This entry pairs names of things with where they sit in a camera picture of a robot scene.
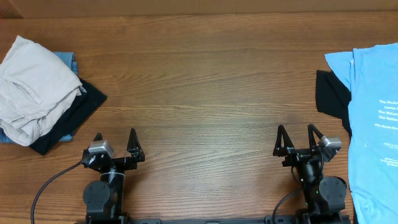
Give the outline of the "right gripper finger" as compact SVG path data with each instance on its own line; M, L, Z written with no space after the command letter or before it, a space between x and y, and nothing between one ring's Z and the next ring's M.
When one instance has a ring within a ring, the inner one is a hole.
M294 151L294 145L287 134L284 126L281 124L277 129L277 139L275 142L273 156L288 156Z
M309 124L307 128L308 128L309 146L312 149L317 146L317 142L315 140L314 135L316 135L318 139L321 139L323 137L323 134L316 128L314 124Z

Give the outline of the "beige khaki shorts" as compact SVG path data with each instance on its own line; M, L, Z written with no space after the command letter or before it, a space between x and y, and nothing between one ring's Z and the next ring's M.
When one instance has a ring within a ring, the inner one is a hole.
M82 85L52 51L18 35L1 62L1 129L31 145L86 92Z

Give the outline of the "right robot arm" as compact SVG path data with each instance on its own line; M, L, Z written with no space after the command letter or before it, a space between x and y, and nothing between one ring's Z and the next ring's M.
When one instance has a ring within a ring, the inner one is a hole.
M300 188L282 198L271 216L272 223L279 223L279 207L289 198L303 193L305 208L298 209L287 219L290 223L350 223L349 216L343 216L346 191L344 179L337 176L324 176L325 163L330 162L341 149L338 136L326 136L315 125L309 124L308 142L305 149L295 148L283 125L277 128L277 138L273 155L283 157L282 165L290 167Z

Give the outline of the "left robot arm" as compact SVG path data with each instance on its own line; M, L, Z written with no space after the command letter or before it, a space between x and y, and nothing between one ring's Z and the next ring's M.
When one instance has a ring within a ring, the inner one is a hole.
M126 150L129 156L114 158L110 143L98 133L83 151L81 164L100 173L100 180L89 183L83 191L87 223L131 222L129 214L123 212L125 171L134 170L145 161L135 129L130 130Z

